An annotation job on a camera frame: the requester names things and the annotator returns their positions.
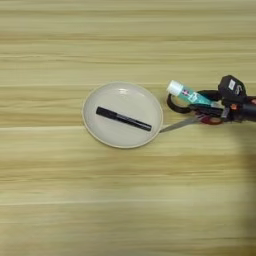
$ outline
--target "pen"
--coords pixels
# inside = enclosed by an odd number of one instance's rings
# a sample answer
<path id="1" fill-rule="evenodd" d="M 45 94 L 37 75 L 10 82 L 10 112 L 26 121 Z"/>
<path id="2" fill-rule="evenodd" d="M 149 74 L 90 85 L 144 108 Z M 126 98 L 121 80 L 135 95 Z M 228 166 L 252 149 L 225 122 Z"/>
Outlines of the pen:
<path id="1" fill-rule="evenodd" d="M 120 115 L 112 110 L 106 109 L 106 108 L 102 108 L 102 107 L 98 107 L 96 110 L 96 114 L 100 115 L 100 116 L 104 116 L 106 118 L 121 122 L 121 123 L 125 123 L 134 127 L 137 127 L 139 129 L 145 130 L 145 131 L 151 131 L 152 126 L 146 123 L 143 123 L 141 121 L 138 121 L 136 119 L 133 119 L 131 117 L 127 117 L 124 115 Z"/>

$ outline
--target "round plate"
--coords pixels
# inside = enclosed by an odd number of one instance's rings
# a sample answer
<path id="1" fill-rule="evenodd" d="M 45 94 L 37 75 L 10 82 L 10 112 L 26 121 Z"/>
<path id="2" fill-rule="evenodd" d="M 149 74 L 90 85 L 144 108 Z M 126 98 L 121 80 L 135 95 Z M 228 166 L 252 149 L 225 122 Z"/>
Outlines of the round plate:
<path id="1" fill-rule="evenodd" d="M 150 132 L 96 114 L 103 107 L 150 124 Z M 93 91 L 83 106 L 83 120 L 88 131 L 112 147 L 134 148 L 152 141 L 163 124 L 160 103 L 145 88 L 125 82 L 104 85 Z"/>

